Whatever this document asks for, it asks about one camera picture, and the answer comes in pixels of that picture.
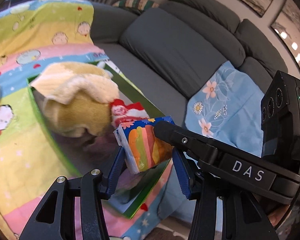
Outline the operator right hand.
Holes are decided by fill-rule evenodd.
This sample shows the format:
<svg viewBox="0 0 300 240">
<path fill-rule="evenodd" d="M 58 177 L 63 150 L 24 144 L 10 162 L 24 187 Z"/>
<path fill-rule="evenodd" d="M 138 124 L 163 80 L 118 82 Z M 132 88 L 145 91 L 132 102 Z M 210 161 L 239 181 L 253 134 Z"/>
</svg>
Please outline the operator right hand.
<svg viewBox="0 0 300 240">
<path fill-rule="evenodd" d="M 279 221 L 284 217 L 289 207 L 289 205 L 281 206 L 268 215 L 268 219 L 271 222 L 272 226 L 277 226 Z"/>
</svg>

